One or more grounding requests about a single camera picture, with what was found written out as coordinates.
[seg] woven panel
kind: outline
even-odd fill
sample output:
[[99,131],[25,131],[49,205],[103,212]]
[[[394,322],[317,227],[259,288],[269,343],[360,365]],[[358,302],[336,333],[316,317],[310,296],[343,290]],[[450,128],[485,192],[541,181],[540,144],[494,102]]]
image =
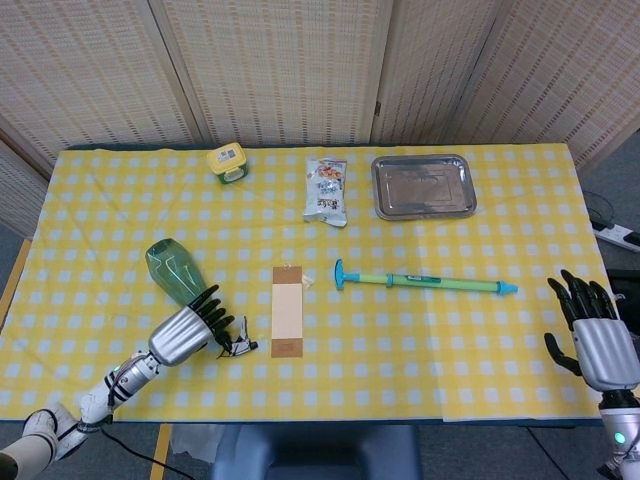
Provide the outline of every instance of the woven panel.
[[498,0],[396,2],[372,139],[437,143],[487,37]]
[[51,163],[81,144],[188,143],[132,0],[3,2],[0,110]]
[[0,142],[0,223],[24,237],[33,236],[47,183]]
[[569,144],[583,166],[640,111],[640,2],[517,1],[447,141]]
[[167,0],[217,143],[368,142],[390,2]]

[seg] tablecloth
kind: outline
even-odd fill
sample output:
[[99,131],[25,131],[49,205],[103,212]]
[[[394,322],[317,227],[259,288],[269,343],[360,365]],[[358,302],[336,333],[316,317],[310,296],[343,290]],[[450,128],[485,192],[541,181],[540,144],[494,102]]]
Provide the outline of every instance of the tablecloth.
[[[581,379],[556,367],[543,333],[570,337],[548,276],[566,268],[608,287],[568,149],[560,144],[246,150],[250,173],[221,185],[205,151],[60,154],[0,336],[0,418],[82,393],[176,310],[152,282],[146,249],[192,252],[226,307],[246,315],[257,351],[217,345],[161,376],[121,420],[233,421],[566,418],[597,414]],[[455,153],[478,208],[465,219],[376,216],[371,162]],[[348,225],[304,223],[305,159],[348,162]],[[347,284],[346,270],[505,280],[516,295]],[[269,353],[271,271],[301,265],[304,356]]]

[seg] robotic hand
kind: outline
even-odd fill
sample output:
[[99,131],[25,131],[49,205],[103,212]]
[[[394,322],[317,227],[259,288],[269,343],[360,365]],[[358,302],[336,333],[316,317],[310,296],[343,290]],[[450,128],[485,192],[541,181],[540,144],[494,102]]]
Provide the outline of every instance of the robotic hand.
[[153,380],[161,365],[181,364],[211,340],[227,356],[238,356],[258,348],[247,334],[246,318],[240,336],[232,341],[225,328],[233,316],[211,299],[218,289],[205,290],[188,306],[167,318],[149,337],[149,351],[138,352],[116,367],[80,400],[80,420],[61,404],[32,413],[25,421],[22,438],[0,451],[0,478],[34,478],[54,460],[75,452],[87,437],[113,420],[116,408]]
[[599,410],[613,458],[598,472],[610,480],[640,479],[640,401],[632,392],[640,383],[640,361],[631,335],[602,286],[587,284],[566,270],[561,274],[568,291],[553,278],[548,282],[560,301],[578,359],[566,356],[551,333],[544,335],[547,350],[555,363],[602,392]]

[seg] cardboard strip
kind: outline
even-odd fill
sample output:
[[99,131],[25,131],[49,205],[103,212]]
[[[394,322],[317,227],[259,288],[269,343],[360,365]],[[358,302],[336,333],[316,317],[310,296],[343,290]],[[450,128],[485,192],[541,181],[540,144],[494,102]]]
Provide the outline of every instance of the cardboard strip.
[[302,267],[274,267],[271,357],[302,357]]

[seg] metal tray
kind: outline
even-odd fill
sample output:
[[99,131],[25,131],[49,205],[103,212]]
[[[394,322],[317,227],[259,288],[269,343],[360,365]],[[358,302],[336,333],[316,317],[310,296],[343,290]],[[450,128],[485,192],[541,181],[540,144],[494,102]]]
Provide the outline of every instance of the metal tray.
[[459,155],[379,157],[371,164],[376,213],[385,220],[467,217],[476,193]]

